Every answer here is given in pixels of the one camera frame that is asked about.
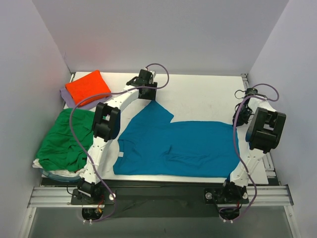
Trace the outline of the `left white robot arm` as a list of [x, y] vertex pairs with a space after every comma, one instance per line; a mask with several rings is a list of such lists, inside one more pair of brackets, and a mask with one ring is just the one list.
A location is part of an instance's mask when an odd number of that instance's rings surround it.
[[121, 112], [136, 99], [155, 100], [158, 83], [155, 71], [141, 69], [138, 76], [129, 80], [118, 96], [106, 103], [98, 103], [92, 123], [93, 144], [88, 150], [87, 163], [77, 187], [83, 199], [95, 204], [100, 199], [97, 185], [109, 146], [118, 137]]

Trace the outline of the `teal blue t shirt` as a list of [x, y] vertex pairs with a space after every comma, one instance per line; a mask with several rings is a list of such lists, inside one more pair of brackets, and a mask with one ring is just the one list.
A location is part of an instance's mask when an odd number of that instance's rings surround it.
[[116, 175], [226, 178], [239, 164], [233, 127], [218, 121], [173, 122], [173, 114], [150, 102], [118, 138]]

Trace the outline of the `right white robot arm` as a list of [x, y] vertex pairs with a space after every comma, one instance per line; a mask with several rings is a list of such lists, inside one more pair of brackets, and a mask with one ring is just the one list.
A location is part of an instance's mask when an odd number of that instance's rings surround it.
[[[219, 196], [224, 202], [233, 199], [246, 199], [248, 183], [254, 183], [251, 174], [263, 156], [275, 149], [280, 142], [286, 114], [278, 112], [270, 102], [279, 99], [270, 99], [260, 94], [255, 87], [247, 88], [233, 115], [233, 144], [239, 163], [224, 182], [224, 187], [219, 190]], [[247, 152], [241, 155], [238, 151], [236, 132], [238, 126], [247, 125], [245, 141], [248, 145]]]

